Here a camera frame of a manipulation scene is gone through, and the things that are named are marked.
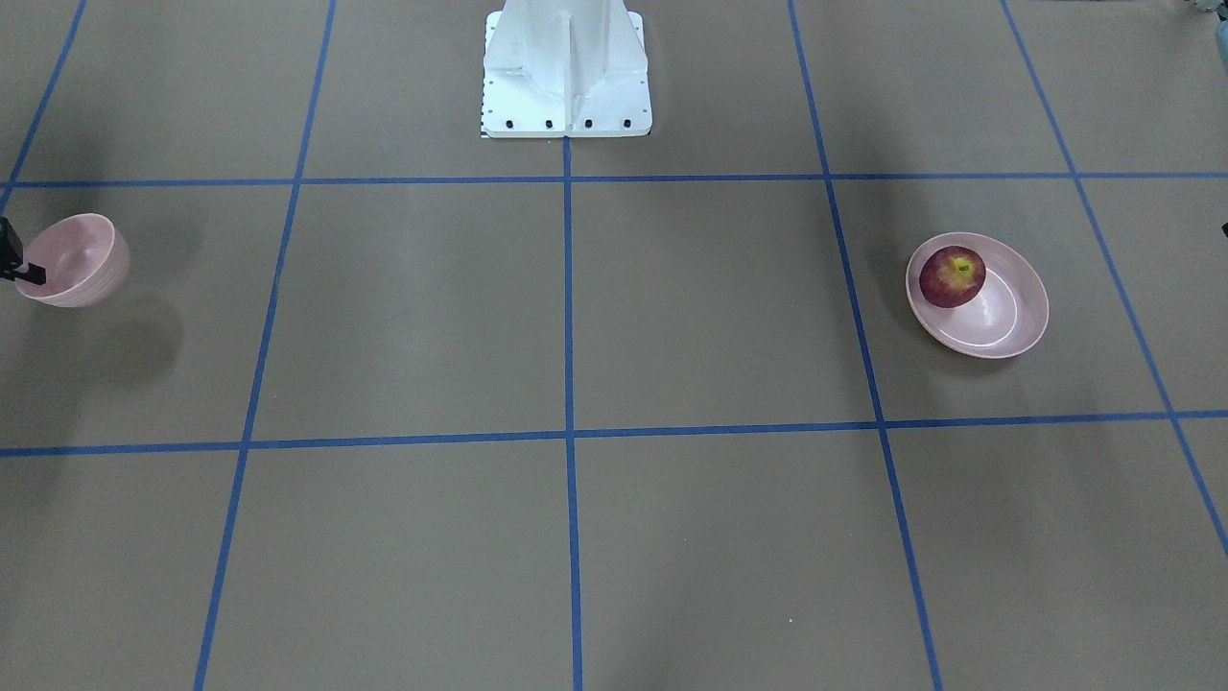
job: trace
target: pink bowl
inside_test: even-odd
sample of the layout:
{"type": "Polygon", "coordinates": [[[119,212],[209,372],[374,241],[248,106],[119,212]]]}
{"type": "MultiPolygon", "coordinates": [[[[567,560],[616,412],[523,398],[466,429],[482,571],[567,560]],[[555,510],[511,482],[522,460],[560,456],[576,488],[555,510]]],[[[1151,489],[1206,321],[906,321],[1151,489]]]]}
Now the pink bowl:
{"type": "Polygon", "coordinates": [[[128,243],[106,216],[79,214],[44,230],[25,259],[47,269],[47,282],[18,281],[22,295],[58,307],[101,302],[128,277],[128,243]]]}

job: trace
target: white metal bracket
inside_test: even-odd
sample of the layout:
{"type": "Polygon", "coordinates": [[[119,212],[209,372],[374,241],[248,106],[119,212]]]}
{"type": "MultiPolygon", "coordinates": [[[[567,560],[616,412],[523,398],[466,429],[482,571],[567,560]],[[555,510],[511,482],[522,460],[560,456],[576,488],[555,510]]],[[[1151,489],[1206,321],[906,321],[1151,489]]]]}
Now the white metal bracket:
{"type": "Polygon", "coordinates": [[[481,134],[642,136],[643,18],[623,0],[507,0],[486,17],[481,134]]]}

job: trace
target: light blue object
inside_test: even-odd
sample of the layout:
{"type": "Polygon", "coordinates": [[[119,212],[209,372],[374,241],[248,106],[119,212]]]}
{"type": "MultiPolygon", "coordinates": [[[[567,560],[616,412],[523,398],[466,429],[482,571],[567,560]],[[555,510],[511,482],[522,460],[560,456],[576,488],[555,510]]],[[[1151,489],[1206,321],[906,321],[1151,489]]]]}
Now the light blue object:
{"type": "Polygon", "coordinates": [[[1224,71],[1228,71],[1228,22],[1219,22],[1216,29],[1216,42],[1219,43],[1219,58],[1224,61],[1224,71]]]}

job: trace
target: bowl with apple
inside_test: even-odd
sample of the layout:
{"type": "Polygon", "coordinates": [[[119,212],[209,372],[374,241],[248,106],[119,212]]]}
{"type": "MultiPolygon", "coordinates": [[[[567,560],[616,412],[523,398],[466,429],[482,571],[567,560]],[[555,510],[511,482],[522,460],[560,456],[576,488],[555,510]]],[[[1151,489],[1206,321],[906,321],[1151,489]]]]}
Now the bowl with apple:
{"type": "Polygon", "coordinates": [[[975,232],[921,243],[905,270],[909,304],[948,349],[975,358],[1013,358],[1049,325],[1049,295],[1036,270],[1007,244],[975,232]]]}

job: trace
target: red apple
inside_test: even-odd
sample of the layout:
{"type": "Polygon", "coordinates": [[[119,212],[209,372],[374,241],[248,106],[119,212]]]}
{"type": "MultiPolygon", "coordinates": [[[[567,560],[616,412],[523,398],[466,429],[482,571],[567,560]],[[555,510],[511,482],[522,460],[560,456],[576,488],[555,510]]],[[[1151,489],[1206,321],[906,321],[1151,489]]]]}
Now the red apple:
{"type": "Polygon", "coordinates": [[[968,247],[943,247],[921,266],[921,293],[936,307],[958,307],[984,285],[985,259],[968,247]]]}

